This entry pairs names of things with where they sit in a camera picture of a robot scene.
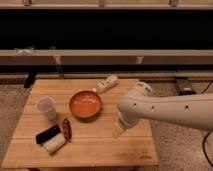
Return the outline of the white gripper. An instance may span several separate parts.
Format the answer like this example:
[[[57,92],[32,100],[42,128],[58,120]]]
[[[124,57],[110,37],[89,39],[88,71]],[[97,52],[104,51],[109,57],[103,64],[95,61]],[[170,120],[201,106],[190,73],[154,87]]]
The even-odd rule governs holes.
[[[126,120],[122,113],[118,114],[118,119],[114,123],[112,135],[114,138],[119,138],[127,129],[130,128],[130,123]]]

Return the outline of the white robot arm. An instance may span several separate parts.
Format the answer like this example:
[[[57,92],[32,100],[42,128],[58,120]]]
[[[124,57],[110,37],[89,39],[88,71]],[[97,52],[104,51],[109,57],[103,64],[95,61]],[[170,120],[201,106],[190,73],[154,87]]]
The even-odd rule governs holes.
[[[118,99],[117,108],[115,138],[141,118],[213,132],[213,93],[154,97],[149,84],[137,82]]]

